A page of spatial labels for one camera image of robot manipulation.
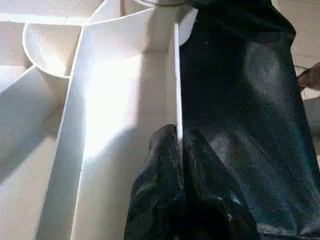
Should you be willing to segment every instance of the white floor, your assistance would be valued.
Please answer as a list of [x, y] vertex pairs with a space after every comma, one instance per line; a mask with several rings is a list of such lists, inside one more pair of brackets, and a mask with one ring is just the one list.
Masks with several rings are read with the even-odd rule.
[[[296, 30], [292, 45], [294, 65], [310, 68], [320, 62], [320, 1], [277, 0], [277, 5]], [[295, 67], [295, 71], [299, 75], [303, 68]], [[301, 97], [320, 163], [320, 88], [307, 87]]]

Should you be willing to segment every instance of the white divider panel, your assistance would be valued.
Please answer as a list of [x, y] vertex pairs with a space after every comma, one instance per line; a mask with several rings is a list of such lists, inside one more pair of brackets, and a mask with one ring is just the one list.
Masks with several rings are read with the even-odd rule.
[[84, 24], [103, 0], [1, 0], [0, 21]]
[[0, 93], [31, 66], [21, 41], [23, 28], [22, 23], [0, 21]]
[[165, 124], [182, 132], [177, 10], [84, 27], [37, 239], [123, 238], [150, 136]]
[[27, 23], [22, 43], [37, 68], [63, 78], [70, 75], [80, 32], [80, 26]]

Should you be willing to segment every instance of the white plastic structure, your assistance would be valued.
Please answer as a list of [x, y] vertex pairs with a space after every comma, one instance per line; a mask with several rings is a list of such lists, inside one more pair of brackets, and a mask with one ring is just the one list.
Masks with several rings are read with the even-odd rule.
[[179, 43], [196, 14], [0, 1], [1, 240], [123, 239], [150, 136], [174, 124], [182, 139]]

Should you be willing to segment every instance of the black cloth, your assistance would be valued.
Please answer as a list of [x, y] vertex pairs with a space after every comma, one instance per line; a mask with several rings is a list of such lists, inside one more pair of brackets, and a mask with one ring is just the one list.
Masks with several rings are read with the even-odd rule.
[[131, 191], [125, 240], [260, 239], [237, 182], [197, 131], [186, 131], [181, 161], [176, 129], [150, 139]]
[[270, 1], [189, 4], [199, 12], [180, 47], [185, 131], [204, 135], [263, 240], [320, 239], [320, 173], [291, 55], [294, 28]]

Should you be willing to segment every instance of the brown object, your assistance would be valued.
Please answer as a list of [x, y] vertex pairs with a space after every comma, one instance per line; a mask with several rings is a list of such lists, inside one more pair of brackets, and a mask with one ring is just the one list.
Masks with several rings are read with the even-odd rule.
[[303, 91], [307, 87], [320, 90], [320, 62], [303, 71], [297, 79], [300, 91]]

